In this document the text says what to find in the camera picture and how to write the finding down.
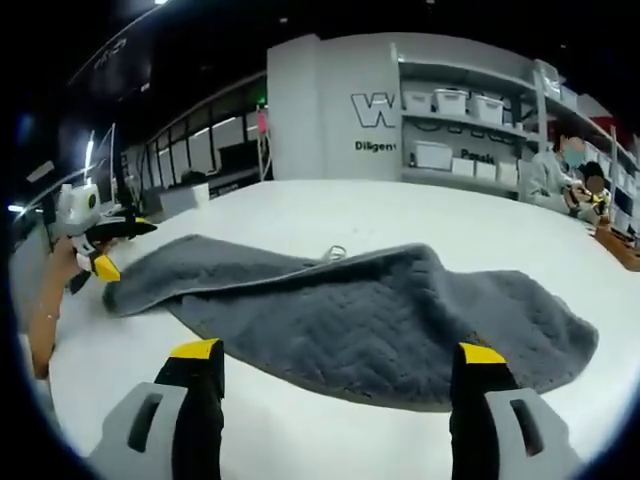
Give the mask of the person's left hand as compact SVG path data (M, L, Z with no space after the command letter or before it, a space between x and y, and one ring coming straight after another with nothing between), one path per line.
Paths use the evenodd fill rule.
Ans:
M69 237L61 236L53 249L50 260L52 272L62 280L68 281L83 271L77 261L73 242Z

